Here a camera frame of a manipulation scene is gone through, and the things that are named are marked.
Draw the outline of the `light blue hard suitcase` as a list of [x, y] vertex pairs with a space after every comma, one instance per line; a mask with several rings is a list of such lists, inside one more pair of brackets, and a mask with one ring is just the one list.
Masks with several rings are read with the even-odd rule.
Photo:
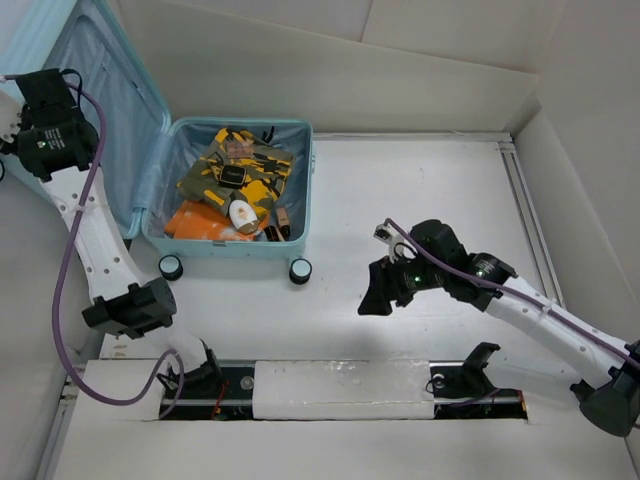
[[[167, 272], [179, 271], [188, 257], [286, 259], [297, 284], [311, 276], [304, 259], [311, 210], [313, 130], [303, 120], [283, 118], [184, 117], [173, 121], [164, 97], [103, 1], [35, 1], [4, 24], [8, 40], [1, 51], [4, 74], [71, 68], [83, 90], [102, 107], [107, 141], [102, 165], [115, 220], [127, 238], [144, 235], [163, 255]], [[247, 130], [296, 162], [282, 196], [267, 215], [277, 227], [276, 209], [291, 221], [288, 241], [269, 242], [265, 233], [253, 241], [173, 239], [164, 227], [182, 198], [177, 182], [223, 129]]]

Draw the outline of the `beige foundation bottle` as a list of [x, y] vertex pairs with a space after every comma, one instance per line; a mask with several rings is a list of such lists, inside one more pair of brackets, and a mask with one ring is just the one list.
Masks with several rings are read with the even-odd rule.
[[288, 241], [291, 236], [291, 221], [285, 207], [276, 209], [277, 228], [284, 241]]

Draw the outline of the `black gold lipstick box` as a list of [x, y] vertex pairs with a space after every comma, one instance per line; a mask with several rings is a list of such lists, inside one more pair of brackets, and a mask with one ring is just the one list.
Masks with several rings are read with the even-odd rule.
[[264, 229], [265, 236], [269, 242], [281, 242], [282, 236], [280, 230], [274, 225], [268, 225]]

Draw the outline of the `orange tie-dye shirt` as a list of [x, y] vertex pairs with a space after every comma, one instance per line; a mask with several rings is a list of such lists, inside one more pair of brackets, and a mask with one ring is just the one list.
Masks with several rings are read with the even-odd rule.
[[173, 239], [210, 241], [253, 241], [261, 231], [243, 234], [228, 217], [203, 203], [185, 200], [164, 227]]

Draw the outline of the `white egg-shaped cosmetic case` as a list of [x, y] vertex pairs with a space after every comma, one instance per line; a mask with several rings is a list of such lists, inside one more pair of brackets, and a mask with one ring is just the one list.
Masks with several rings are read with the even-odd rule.
[[254, 234], [260, 221], [253, 208], [243, 200], [233, 200], [229, 205], [229, 218], [234, 228], [243, 235]]

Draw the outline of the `patterned eyeshadow palette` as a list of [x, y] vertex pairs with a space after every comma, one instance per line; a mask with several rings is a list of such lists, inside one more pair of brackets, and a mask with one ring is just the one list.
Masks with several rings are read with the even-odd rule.
[[225, 150], [229, 159], [246, 159], [253, 157], [253, 143], [245, 140], [226, 140]]

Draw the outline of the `black square compact case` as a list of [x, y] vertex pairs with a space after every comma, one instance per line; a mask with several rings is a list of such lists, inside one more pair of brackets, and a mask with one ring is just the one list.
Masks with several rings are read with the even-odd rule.
[[218, 183], [225, 188], [240, 189], [248, 178], [244, 166], [225, 164], [218, 175]]

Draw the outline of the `yellow camouflage garment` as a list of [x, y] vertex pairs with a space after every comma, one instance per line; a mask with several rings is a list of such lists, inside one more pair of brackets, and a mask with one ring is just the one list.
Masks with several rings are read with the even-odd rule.
[[267, 216], [285, 191], [295, 156], [247, 130], [219, 130], [212, 143], [177, 182], [189, 201], [229, 214], [235, 200], [246, 202], [259, 218]]

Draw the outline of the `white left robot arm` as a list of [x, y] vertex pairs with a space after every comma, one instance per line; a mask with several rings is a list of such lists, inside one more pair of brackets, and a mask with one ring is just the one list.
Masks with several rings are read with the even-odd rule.
[[216, 394], [223, 373], [210, 347], [174, 321], [176, 302], [164, 277], [148, 279], [137, 267], [111, 213], [101, 160], [107, 140], [103, 110], [93, 126], [81, 110], [81, 84], [59, 69], [10, 74], [24, 98], [9, 152], [55, 203], [69, 229], [63, 260], [77, 254], [91, 298], [82, 313], [103, 334], [137, 340], [149, 337], [174, 351], [176, 371], [158, 374], [171, 390]]

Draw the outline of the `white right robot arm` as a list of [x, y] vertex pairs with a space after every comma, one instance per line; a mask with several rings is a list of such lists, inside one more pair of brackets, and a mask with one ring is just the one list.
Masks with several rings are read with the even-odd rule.
[[422, 291], [452, 299], [506, 322], [548, 356], [524, 359], [479, 343], [451, 367], [431, 367], [426, 389], [443, 406], [468, 409], [504, 390], [531, 392], [574, 405], [600, 430], [627, 437], [639, 427], [639, 344], [606, 334], [537, 291], [505, 261], [469, 253], [437, 220], [409, 231], [386, 219], [373, 233], [388, 248], [369, 265], [361, 316], [389, 316]]

